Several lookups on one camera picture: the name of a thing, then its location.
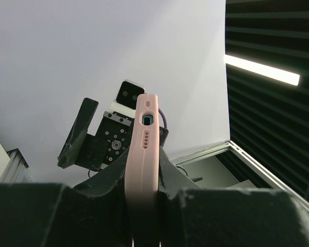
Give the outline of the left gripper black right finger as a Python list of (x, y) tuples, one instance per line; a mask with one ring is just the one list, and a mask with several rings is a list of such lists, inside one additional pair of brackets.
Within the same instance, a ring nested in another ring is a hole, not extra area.
[(309, 246), (309, 215), (274, 189), (204, 189), (160, 150), (162, 246)]

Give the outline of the teal phone black screen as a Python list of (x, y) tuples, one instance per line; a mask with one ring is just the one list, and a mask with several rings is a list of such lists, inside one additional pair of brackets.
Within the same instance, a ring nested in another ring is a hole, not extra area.
[(152, 115), (144, 115), (142, 117), (142, 124), (145, 126), (149, 126), (153, 123), (153, 116)]

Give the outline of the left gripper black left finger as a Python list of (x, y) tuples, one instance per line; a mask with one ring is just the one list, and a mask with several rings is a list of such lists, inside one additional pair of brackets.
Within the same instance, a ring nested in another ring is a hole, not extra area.
[(127, 156), (73, 188), (0, 183), (0, 246), (131, 246)]

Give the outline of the pink phone case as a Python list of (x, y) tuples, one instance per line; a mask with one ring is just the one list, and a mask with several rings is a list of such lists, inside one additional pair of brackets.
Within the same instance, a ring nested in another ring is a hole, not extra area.
[[(153, 123), (142, 124), (144, 115)], [(125, 170), (125, 199), (134, 246), (159, 246), (159, 106), (156, 94), (137, 98)]]

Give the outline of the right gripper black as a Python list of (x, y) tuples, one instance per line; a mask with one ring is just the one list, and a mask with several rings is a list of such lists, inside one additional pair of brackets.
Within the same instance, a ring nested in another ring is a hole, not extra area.
[(104, 112), (95, 135), (87, 134), (98, 101), (82, 101), (73, 126), (58, 156), (58, 166), (71, 165), (101, 171), (116, 161), (130, 146), (134, 119), (118, 112)]

